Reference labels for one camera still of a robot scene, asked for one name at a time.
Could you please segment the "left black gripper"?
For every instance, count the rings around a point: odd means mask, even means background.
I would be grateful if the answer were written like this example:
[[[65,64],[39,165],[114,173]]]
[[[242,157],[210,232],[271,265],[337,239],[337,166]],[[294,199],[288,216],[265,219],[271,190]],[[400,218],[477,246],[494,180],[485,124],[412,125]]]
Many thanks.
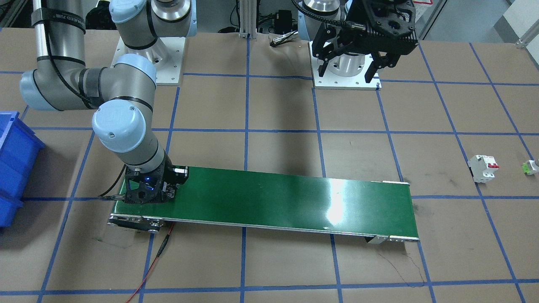
[[[312,55],[322,60],[318,76],[323,77],[329,60],[342,54],[370,54],[372,63],[364,76],[370,83],[379,69],[393,68],[400,58],[400,38],[372,29],[371,26],[355,24],[356,27],[337,27],[323,23],[312,41]]]

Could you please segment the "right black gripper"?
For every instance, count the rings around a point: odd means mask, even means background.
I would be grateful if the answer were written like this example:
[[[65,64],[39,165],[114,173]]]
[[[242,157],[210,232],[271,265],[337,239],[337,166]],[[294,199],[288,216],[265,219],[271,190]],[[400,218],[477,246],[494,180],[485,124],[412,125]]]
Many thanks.
[[[188,178],[189,166],[176,166],[169,158],[164,158],[163,191],[167,198],[174,198],[179,186]]]

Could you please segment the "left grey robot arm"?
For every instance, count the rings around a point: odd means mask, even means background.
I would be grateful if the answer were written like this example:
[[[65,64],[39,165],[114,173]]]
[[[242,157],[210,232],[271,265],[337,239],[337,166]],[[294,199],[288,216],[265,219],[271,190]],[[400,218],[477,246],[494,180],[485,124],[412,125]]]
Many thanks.
[[[410,0],[294,0],[299,36],[307,40],[315,80],[369,84],[417,46]]]

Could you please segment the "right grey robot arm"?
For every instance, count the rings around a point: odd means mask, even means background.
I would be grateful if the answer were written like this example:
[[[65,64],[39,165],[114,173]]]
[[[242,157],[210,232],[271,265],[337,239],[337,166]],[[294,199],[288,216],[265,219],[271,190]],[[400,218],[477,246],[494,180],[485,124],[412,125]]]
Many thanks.
[[[152,132],[157,69],[168,59],[163,38],[196,33],[194,0],[112,0],[109,13],[126,48],[111,67],[85,63],[86,23],[78,0],[33,1],[37,68],[23,73],[25,102],[39,111],[94,109],[92,128],[125,165],[123,201],[173,198],[187,172],[175,168]]]

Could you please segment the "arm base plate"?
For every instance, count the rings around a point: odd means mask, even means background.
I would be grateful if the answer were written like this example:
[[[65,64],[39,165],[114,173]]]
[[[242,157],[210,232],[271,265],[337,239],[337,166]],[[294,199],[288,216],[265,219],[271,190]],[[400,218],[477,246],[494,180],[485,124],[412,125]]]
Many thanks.
[[[113,67],[122,55],[136,53],[147,57],[154,64],[157,85],[178,86],[181,80],[185,42],[185,37],[162,37],[148,49],[134,50],[125,46],[123,39],[120,38],[110,67]]]
[[[323,62],[314,57],[311,48],[312,41],[309,42],[309,51],[315,89],[378,90],[382,87],[377,73],[370,82],[365,80],[366,71],[372,63],[371,55],[343,54],[335,57],[329,61],[325,74],[321,77],[318,75],[318,67],[322,66]]]

